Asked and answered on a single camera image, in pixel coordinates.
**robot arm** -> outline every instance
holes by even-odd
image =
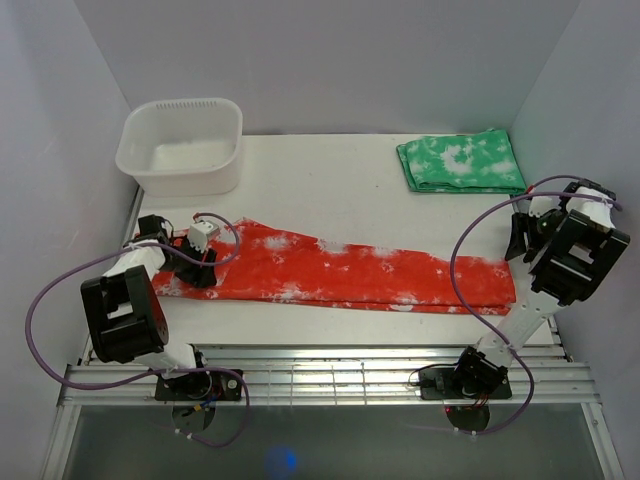
[[[572,182],[565,192],[615,200],[615,194],[588,180]],[[506,259],[530,264],[530,289],[500,322],[498,329],[519,350],[550,315],[598,288],[629,244],[611,222],[611,204],[563,198],[533,198],[527,213],[512,218]],[[464,396],[490,395],[506,383],[513,355],[495,332],[467,347],[452,375]]]
[[[216,252],[207,247],[210,237],[218,231],[215,224],[198,221],[185,237],[172,239],[163,223],[164,219],[155,215],[140,218],[140,234],[133,241],[134,246],[162,243],[191,258],[215,261]],[[199,288],[216,284],[212,267],[193,265],[159,247],[134,248],[102,276],[81,286],[93,348],[103,362],[136,361],[154,370],[166,370],[162,377],[171,390],[199,398],[211,386],[208,373],[172,373],[175,368],[203,364],[192,345],[169,341],[167,322],[151,284],[159,271],[173,271],[181,280]]]

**green towel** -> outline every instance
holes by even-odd
[[[422,137],[396,147],[414,192],[524,192],[526,185],[504,130]]]

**white bin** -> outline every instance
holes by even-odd
[[[242,166],[242,112],[224,98],[147,103],[129,115],[116,165],[156,197],[232,190]]]

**red cloth with white spots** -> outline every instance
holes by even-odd
[[[258,300],[401,312],[465,313],[449,279],[449,262],[424,252],[340,244],[277,230],[252,220],[236,224],[238,256],[216,267],[218,285],[197,289],[172,273],[153,279],[158,295],[203,300]],[[233,250],[224,227],[209,245],[218,259]],[[458,257],[458,284],[483,314],[505,314],[515,302],[506,262]]]

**gray wall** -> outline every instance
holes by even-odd
[[[76,0],[132,108],[236,101],[247,133],[508,127],[578,0]]]
[[[601,288],[559,315],[562,338],[591,363],[628,478],[640,478],[640,3],[583,0],[511,130],[527,180],[590,177],[626,206],[632,244]]]
[[[54,276],[117,247],[133,185],[114,166],[129,108],[73,0],[0,0],[0,476],[38,478],[60,387],[24,315]],[[42,302],[36,340],[64,372],[87,332],[81,279]]]

